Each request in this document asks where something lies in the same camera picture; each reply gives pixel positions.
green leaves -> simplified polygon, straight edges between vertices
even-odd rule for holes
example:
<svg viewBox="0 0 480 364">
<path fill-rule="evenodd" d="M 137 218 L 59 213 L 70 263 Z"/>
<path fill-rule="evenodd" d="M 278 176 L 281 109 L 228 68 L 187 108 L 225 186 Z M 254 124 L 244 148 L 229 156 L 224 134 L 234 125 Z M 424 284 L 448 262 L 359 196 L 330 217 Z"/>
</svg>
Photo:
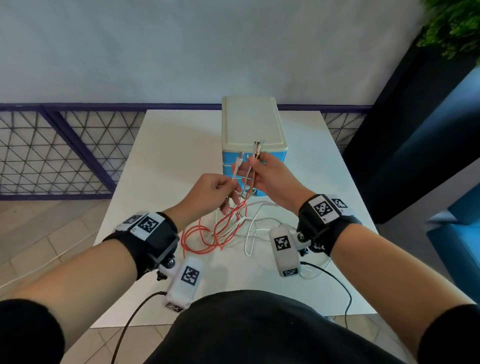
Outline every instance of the green leaves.
<svg viewBox="0 0 480 364">
<path fill-rule="evenodd" d="M 480 65 L 480 0 L 423 0 L 431 14 L 417 45 L 436 45 L 452 59 L 473 53 Z"/>
</svg>

black sleeve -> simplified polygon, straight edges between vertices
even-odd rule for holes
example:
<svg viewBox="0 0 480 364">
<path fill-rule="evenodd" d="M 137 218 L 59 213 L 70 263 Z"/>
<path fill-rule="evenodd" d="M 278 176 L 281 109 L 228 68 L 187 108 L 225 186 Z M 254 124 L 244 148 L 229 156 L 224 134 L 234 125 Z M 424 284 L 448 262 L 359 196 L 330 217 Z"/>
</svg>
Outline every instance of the black sleeve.
<svg viewBox="0 0 480 364">
<path fill-rule="evenodd" d="M 476 304 L 454 307 L 437 318 L 423 334 L 418 362 L 471 363 L 478 360 L 480 309 Z"/>
<path fill-rule="evenodd" d="M 60 363 L 65 339 L 45 306 L 28 300 L 0 302 L 2 363 Z"/>
</svg>

white table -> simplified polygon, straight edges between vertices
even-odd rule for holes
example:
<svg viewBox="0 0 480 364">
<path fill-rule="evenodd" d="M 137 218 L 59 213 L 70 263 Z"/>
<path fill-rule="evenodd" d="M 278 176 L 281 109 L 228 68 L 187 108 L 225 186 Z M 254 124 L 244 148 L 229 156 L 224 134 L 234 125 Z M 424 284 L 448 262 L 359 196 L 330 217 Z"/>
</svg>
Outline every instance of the white table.
<svg viewBox="0 0 480 364">
<path fill-rule="evenodd" d="M 316 111 L 281 111 L 288 142 L 285 164 L 313 191 L 342 196 L 363 224 L 375 226 L 343 159 L 322 118 Z M 179 202 L 204 172 L 222 173 L 221 111 L 149 110 L 135 140 L 117 190 L 98 233 L 96 244 L 131 214 L 162 211 Z M 275 217 L 293 226 L 298 219 L 274 206 L 262 208 L 259 218 Z M 212 216 L 202 222 L 213 224 Z M 258 228 L 276 226 L 261 222 Z M 266 231 L 259 236 L 268 239 Z M 198 241 L 192 238 L 192 246 Z M 204 273 L 196 299 L 240 289 L 264 290 L 295 298 L 323 315 L 341 315 L 348 303 L 344 289 L 327 274 L 312 280 L 278 275 L 270 243 L 257 241 L 252 257 L 243 252 L 244 239 L 238 238 L 224 250 L 216 249 L 204 260 Z M 182 249 L 176 251 L 181 263 Z M 324 264 L 324 254 L 309 254 L 307 261 Z M 371 314 L 374 309 L 349 284 L 333 263 L 328 271 L 337 276 L 353 296 L 349 314 Z M 158 282 L 156 273 L 143 276 L 107 311 L 93 327 L 124 326 L 135 308 L 151 293 L 165 290 L 169 281 Z M 151 299 L 136 315 L 132 325 L 171 324 L 178 314 L 161 306 L 161 297 Z"/>
</svg>

black shirt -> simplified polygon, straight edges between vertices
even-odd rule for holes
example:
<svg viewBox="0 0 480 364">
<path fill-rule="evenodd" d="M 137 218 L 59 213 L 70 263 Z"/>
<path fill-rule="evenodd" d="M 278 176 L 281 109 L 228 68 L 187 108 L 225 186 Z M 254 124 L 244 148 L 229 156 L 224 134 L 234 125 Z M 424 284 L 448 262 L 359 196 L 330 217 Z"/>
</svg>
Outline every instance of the black shirt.
<svg viewBox="0 0 480 364">
<path fill-rule="evenodd" d="M 478 306 L 447 311 L 425 332 L 419 363 L 476 362 L 479 328 Z M 0 302 L 3 363 L 59 363 L 64 346 L 61 328 L 45 307 L 27 300 Z M 401 361 L 303 303 L 264 291 L 233 291 L 194 302 L 145 363 Z"/>
</svg>

purple railing frame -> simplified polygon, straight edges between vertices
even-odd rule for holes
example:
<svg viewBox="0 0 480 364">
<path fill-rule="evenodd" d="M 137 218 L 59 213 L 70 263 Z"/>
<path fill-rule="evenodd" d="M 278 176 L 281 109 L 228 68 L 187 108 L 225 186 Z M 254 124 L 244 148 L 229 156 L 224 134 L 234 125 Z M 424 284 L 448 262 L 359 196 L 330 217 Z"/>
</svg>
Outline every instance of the purple railing frame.
<svg viewBox="0 0 480 364">
<path fill-rule="evenodd" d="M 320 111 L 322 113 L 368 112 L 368 105 L 303 105 L 278 104 L 279 110 Z M 51 127 L 65 140 L 70 148 L 90 168 L 97 178 L 112 193 L 116 184 L 101 164 L 75 133 L 61 111 L 147 111 L 153 110 L 222 110 L 222 104 L 164 104 L 164 103 L 42 103 L 0 104 L 0 111 L 38 111 Z M 50 194 L 50 195 L 0 195 L 0 201 L 15 200 L 81 200 L 108 199 L 110 194 Z"/>
</svg>

